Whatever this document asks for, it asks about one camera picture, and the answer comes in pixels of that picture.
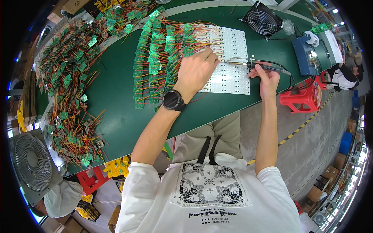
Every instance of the solder wire spool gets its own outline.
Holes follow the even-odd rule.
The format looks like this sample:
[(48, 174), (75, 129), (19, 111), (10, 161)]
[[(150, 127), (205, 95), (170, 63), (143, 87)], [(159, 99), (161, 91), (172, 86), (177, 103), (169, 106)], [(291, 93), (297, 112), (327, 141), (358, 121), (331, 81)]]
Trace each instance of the solder wire spool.
[(311, 31), (305, 31), (305, 35), (311, 37), (311, 39), (306, 41), (307, 44), (310, 44), (313, 47), (317, 47), (320, 44), (319, 38), (315, 34), (313, 34)]

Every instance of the khaki pants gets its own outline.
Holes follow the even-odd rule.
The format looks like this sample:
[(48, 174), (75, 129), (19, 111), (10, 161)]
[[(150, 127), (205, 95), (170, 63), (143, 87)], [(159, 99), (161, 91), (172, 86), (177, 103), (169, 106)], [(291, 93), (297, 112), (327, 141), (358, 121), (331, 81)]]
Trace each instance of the khaki pants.
[(206, 156), (208, 156), (218, 135), (221, 135), (221, 138), (216, 144), (214, 154), (226, 153), (241, 159), (240, 132), (240, 111), (237, 111), (188, 133), (179, 135), (176, 137), (172, 163), (198, 159), (206, 137), (210, 136), (211, 141), (206, 153)]

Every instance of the white t-shirt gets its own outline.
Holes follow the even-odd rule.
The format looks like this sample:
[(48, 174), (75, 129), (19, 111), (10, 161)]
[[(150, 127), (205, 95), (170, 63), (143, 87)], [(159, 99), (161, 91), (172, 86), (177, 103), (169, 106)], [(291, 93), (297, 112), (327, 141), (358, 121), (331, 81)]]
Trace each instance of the white t-shirt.
[(72, 181), (63, 180), (44, 196), (48, 216), (60, 218), (70, 214), (82, 199), (83, 187)]
[(255, 177), (229, 156), (234, 170), (227, 163), (172, 164), (162, 181), (153, 166), (131, 163), (115, 232), (301, 232), (279, 169)]

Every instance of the fan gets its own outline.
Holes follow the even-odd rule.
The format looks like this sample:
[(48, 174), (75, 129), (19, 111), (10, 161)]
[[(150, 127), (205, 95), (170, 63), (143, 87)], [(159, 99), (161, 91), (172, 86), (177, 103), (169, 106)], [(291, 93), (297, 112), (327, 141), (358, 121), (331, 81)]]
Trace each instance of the fan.
[(326, 217), (320, 212), (317, 212), (314, 217), (314, 221), (318, 224), (321, 225), (325, 221)]
[(62, 181), (40, 129), (10, 138), (11, 158), (25, 198), (34, 206)]
[(248, 23), (257, 33), (264, 35), (266, 40), (283, 28), (283, 20), (259, 1), (254, 3), (241, 21)]

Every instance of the black fan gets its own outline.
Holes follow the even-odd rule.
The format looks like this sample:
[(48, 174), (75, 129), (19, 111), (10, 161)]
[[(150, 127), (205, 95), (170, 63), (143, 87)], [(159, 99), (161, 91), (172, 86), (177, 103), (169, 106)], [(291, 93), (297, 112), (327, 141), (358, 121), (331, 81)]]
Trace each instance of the black fan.
[(241, 21), (248, 23), (254, 31), (264, 35), (266, 39), (283, 27), (283, 20), (259, 1), (254, 3)]

